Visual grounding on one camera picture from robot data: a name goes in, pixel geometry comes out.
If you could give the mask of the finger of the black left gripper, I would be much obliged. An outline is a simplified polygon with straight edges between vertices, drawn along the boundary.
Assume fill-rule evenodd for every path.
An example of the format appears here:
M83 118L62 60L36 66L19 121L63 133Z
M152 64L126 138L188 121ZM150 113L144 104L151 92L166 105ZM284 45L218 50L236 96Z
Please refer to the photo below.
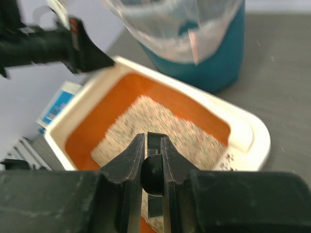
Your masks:
M115 65L115 61L91 41L81 19L70 17L69 25L71 46L68 68L73 74L89 73Z

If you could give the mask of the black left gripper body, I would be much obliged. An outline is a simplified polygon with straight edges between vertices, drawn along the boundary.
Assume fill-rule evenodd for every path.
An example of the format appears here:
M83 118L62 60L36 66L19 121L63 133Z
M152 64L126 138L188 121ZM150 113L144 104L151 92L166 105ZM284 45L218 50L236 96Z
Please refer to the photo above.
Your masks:
M70 30L59 17L54 30L22 22L16 0L0 2L0 75L7 67L62 62L68 68Z

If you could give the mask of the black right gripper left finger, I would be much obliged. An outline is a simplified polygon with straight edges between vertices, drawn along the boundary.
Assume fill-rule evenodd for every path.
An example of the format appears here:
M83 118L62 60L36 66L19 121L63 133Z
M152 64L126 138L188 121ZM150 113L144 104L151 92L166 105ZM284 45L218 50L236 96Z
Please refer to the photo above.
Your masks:
M145 136L93 171L6 170L0 174L3 233L137 233Z

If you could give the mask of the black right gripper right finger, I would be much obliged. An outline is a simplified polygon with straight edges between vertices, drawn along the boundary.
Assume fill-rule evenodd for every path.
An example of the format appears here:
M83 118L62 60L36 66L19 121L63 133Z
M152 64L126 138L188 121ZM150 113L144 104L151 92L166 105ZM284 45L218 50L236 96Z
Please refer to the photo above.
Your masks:
M161 139L167 233L308 233L311 192L286 172L203 171Z

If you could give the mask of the black litter scoop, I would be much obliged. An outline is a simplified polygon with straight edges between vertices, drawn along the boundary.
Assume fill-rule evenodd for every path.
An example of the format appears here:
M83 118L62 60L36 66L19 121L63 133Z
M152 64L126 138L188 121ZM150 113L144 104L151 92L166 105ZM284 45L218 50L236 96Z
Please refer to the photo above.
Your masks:
M141 184L148 194L148 218L154 219L163 216L163 163L161 154L161 133L147 133L147 157L141 167Z

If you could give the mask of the white orange litter box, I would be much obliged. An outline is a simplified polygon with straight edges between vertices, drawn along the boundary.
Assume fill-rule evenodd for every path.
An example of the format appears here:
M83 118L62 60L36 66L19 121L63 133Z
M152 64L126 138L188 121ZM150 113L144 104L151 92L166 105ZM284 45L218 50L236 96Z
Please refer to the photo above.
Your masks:
M46 128L44 137L65 170L97 170L91 151L141 95L192 121L226 145L215 170L258 171L271 147L265 124L223 99L122 57L95 74Z

